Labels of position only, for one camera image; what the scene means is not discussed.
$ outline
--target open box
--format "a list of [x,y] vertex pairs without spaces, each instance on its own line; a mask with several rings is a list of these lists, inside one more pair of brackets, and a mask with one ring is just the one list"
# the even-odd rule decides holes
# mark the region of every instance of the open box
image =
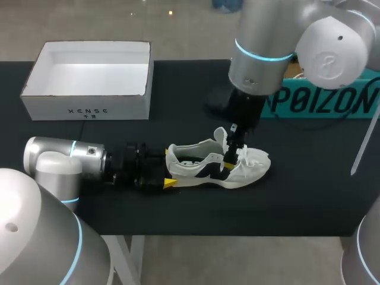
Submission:
[[41,120],[148,119],[149,42],[47,42],[21,93]]

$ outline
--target blue led ring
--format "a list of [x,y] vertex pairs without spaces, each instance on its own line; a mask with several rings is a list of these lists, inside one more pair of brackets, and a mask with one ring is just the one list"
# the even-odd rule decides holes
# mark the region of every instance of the blue led ring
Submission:
[[242,48],[241,45],[239,45],[237,39],[235,39],[235,43],[236,43],[237,48],[240,49],[240,51],[242,53],[244,53],[245,55],[248,55],[251,58],[258,59],[259,61],[271,61],[271,62],[274,62],[274,61],[285,61],[286,59],[289,59],[289,58],[291,58],[293,56],[293,54],[291,53],[290,55],[284,56],[283,58],[265,58],[263,56],[259,56],[259,55],[256,55],[254,53],[248,52],[247,50],[245,50],[244,48]]
[[69,280],[69,278],[71,277],[72,273],[75,270],[75,267],[77,266],[77,263],[78,263],[78,260],[79,260],[79,256],[81,255],[82,241],[83,241],[82,226],[81,226],[81,223],[80,223],[78,217],[74,213],[73,213],[73,215],[77,219],[77,223],[78,223],[78,231],[79,231],[78,248],[77,248],[77,252],[75,253],[75,257],[74,257],[74,260],[73,260],[73,262],[72,262],[72,264],[70,266],[69,271],[67,272],[65,278],[62,280],[62,282],[59,285],[65,285],[66,282]]
[[360,228],[362,226],[362,223],[363,223],[364,219],[362,220],[362,222],[360,223],[359,225],[359,228],[357,229],[357,235],[356,235],[356,243],[357,243],[357,251],[359,253],[359,257],[360,257],[360,260],[364,266],[364,269],[367,271],[369,277],[373,280],[373,282],[376,283],[376,285],[380,285],[380,282],[376,279],[376,277],[372,274],[372,272],[369,270],[366,262],[364,261],[364,257],[362,255],[362,251],[360,250],[360,244],[359,244],[359,233],[360,233]]

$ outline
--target shoe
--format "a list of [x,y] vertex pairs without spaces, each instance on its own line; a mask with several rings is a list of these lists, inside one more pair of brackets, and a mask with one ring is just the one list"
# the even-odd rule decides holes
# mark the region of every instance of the shoe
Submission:
[[177,179],[175,187],[203,183],[214,183],[229,189],[243,187],[262,178],[271,166],[268,153],[244,145],[236,152],[236,166],[229,170],[223,162],[229,148],[226,130],[217,128],[214,138],[193,145],[169,146],[166,167],[172,178]]

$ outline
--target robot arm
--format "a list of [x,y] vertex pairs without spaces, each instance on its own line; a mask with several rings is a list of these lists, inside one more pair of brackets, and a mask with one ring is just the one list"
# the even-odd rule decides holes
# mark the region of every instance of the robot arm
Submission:
[[380,13],[380,3],[367,3],[346,0],[337,8],[319,0],[244,2],[229,70],[233,89],[223,103],[209,99],[207,105],[213,115],[233,124],[226,165],[235,165],[237,148],[256,127],[266,97],[281,88],[294,52],[303,73],[318,87],[340,88],[361,75],[376,41],[372,18]]

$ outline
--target black tabletop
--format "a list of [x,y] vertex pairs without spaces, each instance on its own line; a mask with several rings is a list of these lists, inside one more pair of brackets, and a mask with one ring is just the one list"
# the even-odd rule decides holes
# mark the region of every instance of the black tabletop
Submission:
[[[19,98],[31,62],[0,63],[0,167],[22,171],[30,137],[103,143],[128,141],[153,148],[193,144],[218,126],[206,117],[206,95],[228,82],[229,61],[156,61],[149,121],[32,122]],[[96,185],[83,189],[77,214],[101,235],[348,236],[380,190],[380,129],[375,128],[359,169],[350,169],[368,120],[262,119],[247,145],[270,154],[272,166],[242,189],[202,186],[147,195]]]

